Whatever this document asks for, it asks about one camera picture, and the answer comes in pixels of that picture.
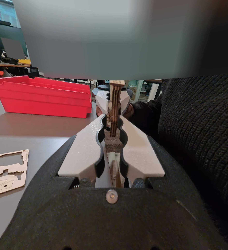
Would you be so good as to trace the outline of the wooden background table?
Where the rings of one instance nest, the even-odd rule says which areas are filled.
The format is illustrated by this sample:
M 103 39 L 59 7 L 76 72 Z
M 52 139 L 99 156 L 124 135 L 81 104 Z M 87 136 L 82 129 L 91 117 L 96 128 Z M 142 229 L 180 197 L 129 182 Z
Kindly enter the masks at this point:
M 0 67 L 30 67 L 31 66 L 31 61 L 26 59 L 26 60 L 20 60 L 18 64 L 9 64 L 9 63 L 0 63 Z

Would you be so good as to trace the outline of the cut-out wooden puzzle sheet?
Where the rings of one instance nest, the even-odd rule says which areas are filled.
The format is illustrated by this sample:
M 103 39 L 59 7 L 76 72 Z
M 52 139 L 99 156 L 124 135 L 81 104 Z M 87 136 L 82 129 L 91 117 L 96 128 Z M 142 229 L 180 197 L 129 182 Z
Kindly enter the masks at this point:
M 0 154 L 0 157 L 20 154 L 23 164 L 0 165 L 0 194 L 25 186 L 29 149 Z

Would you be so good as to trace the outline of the red plastic bin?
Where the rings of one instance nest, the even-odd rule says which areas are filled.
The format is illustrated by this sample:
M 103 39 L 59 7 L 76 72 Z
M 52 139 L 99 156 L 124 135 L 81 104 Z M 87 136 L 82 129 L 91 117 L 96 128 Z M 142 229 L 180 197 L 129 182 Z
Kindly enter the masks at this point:
M 88 85 L 28 76 L 0 78 L 0 101 L 6 112 L 86 118 L 91 113 Z

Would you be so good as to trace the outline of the person's right forearm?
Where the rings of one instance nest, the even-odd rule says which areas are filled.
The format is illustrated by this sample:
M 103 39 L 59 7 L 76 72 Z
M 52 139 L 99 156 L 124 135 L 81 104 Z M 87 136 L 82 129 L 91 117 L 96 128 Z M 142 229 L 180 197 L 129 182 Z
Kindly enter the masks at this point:
M 158 124 L 160 120 L 162 95 L 156 100 L 149 102 L 132 103 L 132 115 L 128 120 L 137 128 L 143 131 L 146 135 L 152 137 L 155 141 L 159 140 Z

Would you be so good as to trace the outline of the dark display panel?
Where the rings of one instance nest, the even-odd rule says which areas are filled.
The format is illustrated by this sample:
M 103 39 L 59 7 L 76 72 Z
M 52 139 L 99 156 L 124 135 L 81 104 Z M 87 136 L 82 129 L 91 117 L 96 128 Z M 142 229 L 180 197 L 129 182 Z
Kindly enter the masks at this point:
M 9 22 L 0 20 L 0 54 L 4 50 L 1 38 L 18 40 L 22 45 L 25 56 L 28 56 L 27 47 L 21 28 L 13 27 Z

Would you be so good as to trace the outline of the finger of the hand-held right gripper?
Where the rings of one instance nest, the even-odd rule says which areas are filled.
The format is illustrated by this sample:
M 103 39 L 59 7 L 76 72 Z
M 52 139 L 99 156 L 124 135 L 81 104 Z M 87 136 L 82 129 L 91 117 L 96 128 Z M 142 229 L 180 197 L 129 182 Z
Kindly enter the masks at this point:
M 120 114 L 124 115 L 130 103 L 130 96 L 128 95 L 127 91 L 121 91 L 120 93 L 120 104 L 121 104 L 121 111 Z
M 95 97 L 95 102 L 97 105 L 97 108 L 96 108 L 97 116 L 100 116 L 99 113 L 101 113 L 101 114 L 106 114 L 106 116 L 108 117 L 108 115 L 109 115 L 109 107 L 108 107 L 109 100 L 110 100 L 110 92 L 109 91 L 98 91 L 97 92 L 97 95 Z

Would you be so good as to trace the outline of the wooden puzzle model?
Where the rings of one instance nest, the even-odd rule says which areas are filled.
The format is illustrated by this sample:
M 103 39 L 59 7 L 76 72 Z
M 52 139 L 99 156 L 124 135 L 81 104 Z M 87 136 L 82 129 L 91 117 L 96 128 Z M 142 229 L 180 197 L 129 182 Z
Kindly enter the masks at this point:
M 122 88 L 125 86 L 124 80 L 110 80 L 110 93 L 108 102 L 107 125 L 110 128 L 110 137 L 116 137 L 116 130 L 118 126 L 119 110 L 121 108 L 120 94 Z

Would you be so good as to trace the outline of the person's right hand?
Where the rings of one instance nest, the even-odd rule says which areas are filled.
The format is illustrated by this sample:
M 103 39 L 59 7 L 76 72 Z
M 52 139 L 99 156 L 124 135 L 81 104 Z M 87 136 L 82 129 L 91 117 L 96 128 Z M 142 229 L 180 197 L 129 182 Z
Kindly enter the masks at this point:
M 129 120 L 132 117 L 133 114 L 134 114 L 133 105 L 129 104 L 127 106 L 127 109 L 126 109 L 125 113 L 123 114 L 123 117 L 125 117 L 127 120 Z

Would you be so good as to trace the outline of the person's black knit sweater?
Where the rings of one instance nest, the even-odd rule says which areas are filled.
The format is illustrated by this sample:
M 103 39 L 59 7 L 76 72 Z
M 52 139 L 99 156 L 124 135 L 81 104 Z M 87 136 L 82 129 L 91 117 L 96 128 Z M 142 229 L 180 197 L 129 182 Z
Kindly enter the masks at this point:
M 158 142 L 197 185 L 228 239 L 228 74 L 162 79 Z

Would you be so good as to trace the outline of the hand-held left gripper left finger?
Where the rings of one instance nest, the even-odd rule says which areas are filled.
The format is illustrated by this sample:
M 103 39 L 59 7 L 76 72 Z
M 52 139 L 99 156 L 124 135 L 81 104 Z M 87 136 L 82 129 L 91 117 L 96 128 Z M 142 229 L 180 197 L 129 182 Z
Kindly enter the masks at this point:
M 80 182 L 87 179 L 95 187 L 105 169 L 105 128 L 106 114 L 102 114 L 75 135 L 59 177 L 75 177 Z

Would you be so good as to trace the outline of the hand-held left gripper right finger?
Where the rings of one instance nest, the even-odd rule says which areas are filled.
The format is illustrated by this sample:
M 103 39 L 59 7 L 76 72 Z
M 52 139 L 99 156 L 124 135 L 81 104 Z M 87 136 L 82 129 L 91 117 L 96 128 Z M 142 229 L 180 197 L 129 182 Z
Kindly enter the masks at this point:
M 119 140 L 123 147 L 120 154 L 120 172 L 128 179 L 129 187 L 134 181 L 148 177 L 164 177 L 165 171 L 150 143 L 148 136 L 122 115 L 118 119 Z

